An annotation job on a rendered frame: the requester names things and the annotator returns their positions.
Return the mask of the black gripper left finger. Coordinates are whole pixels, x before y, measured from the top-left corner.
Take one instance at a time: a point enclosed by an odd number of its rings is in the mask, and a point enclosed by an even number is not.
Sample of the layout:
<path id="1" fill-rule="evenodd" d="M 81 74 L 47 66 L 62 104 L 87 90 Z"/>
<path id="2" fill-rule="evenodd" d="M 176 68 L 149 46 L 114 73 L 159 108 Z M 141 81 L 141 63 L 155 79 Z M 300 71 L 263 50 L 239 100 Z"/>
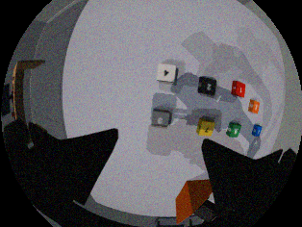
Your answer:
<path id="1" fill-rule="evenodd" d="M 55 139 L 28 122 L 32 143 L 53 164 L 75 202 L 85 206 L 90 191 L 119 139 L 117 129 L 68 139 Z"/>

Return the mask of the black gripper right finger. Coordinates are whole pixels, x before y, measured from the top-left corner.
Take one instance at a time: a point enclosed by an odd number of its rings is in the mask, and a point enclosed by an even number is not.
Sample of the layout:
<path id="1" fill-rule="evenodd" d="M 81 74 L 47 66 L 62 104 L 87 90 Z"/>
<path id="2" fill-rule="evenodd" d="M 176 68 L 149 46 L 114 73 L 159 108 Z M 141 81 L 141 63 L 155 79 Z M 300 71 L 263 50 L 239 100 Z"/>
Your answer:
<path id="1" fill-rule="evenodd" d="M 248 159 L 211 139 L 205 139 L 201 149 L 212 183 L 216 217 L 233 211 L 233 207 L 255 186 L 264 171 L 278 163 L 283 152 L 283 149 L 278 149 L 258 160 Z"/>

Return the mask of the blue block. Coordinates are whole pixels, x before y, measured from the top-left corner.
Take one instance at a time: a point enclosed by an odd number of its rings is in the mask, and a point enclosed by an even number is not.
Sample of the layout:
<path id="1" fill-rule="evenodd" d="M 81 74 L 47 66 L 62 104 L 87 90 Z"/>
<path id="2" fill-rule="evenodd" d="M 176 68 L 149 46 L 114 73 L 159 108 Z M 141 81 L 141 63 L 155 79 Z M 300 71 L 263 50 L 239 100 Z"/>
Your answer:
<path id="1" fill-rule="evenodd" d="M 260 135 L 261 128 L 263 128 L 263 126 L 253 125 L 252 136 L 257 136 L 258 137 Z"/>

